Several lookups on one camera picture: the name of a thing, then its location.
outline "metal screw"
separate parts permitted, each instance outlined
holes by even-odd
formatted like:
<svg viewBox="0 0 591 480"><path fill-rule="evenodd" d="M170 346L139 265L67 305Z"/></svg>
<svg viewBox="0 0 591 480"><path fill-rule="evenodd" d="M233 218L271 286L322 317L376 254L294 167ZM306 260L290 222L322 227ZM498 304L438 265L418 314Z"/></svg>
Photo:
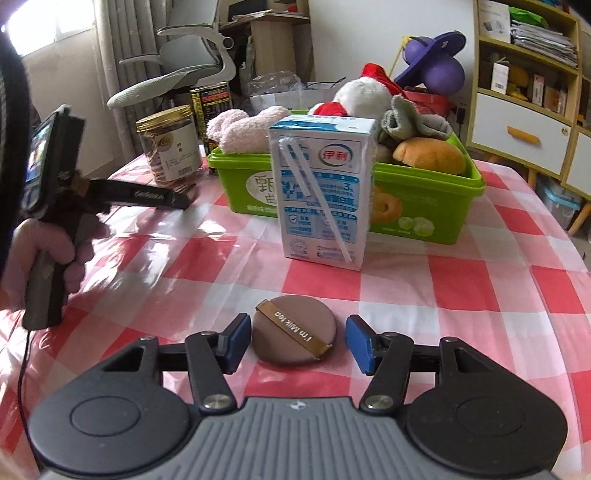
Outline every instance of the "metal screw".
<svg viewBox="0 0 591 480"><path fill-rule="evenodd" d="M215 393L205 397L203 406L209 410L222 410L232 405L232 399L228 395Z"/></svg>
<svg viewBox="0 0 591 480"><path fill-rule="evenodd" d="M387 410L394 405L394 400L387 395L372 395L365 399L365 406L370 410Z"/></svg>

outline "milk carton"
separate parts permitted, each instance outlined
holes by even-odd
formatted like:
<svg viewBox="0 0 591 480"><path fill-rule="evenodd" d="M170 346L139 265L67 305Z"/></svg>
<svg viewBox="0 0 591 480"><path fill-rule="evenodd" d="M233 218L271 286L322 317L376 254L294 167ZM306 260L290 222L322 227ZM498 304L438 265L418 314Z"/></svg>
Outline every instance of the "milk carton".
<svg viewBox="0 0 591 480"><path fill-rule="evenodd" d="M313 115L290 115L271 127L277 215L286 257L361 268L378 128L376 120ZM315 189L322 191L323 199Z"/></svg>

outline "small screen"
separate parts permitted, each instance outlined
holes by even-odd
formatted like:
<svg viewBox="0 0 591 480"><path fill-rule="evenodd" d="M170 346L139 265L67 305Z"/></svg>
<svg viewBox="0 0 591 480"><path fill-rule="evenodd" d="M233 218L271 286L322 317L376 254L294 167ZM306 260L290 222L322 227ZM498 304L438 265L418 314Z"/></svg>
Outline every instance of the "small screen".
<svg viewBox="0 0 591 480"><path fill-rule="evenodd" d="M52 126L53 123L50 123L43 127L33 137L33 141L31 142L31 153L29 155L29 166L27 169L27 182L35 180L41 175Z"/></svg>

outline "shelf leg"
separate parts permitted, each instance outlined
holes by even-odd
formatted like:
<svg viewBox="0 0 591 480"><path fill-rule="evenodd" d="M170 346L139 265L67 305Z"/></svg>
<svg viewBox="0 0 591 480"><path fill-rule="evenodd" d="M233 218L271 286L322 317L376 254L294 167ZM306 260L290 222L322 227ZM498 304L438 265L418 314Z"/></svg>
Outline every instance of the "shelf leg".
<svg viewBox="0 0 591 480"><path fill-rule="evenodd" d="M535 190L535 182L538 177L538 172L533 168L529 168L527 171L527 184L532 190Z"/></svg>
<svg viewBox="0 0 591 480"><path fill-rule="evenodd" d="M569 228L569 236L575 236L579 231L579 228L585 223L585 220L591 213L591 200L587 200L583 209L577 215L577 218L574 219L573 226Z"/></svg>

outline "red plush hat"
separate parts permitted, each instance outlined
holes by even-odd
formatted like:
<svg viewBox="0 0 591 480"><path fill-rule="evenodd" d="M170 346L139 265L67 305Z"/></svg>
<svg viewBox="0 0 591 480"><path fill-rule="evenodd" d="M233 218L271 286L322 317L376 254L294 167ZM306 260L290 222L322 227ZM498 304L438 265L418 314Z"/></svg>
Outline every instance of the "red plush hat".
<svg viewBox="0 0 591 480"><path fill-rule="evenodd" d="M361 70L361 76L373 78L377 82L381 83L389 90L392 96L402 95L406 98L404 90L402 90L396 83L388 78L385 70L380 65L376 65L375 63L366 63L365 67L363 67L363 70Z"/></svg>
<svg viewBox="0 0 591 480"><path fill-rule="evenodd" d="M324 116L349 116L347 110L339 102L321 103L314 110L313 115Z"/></svg>

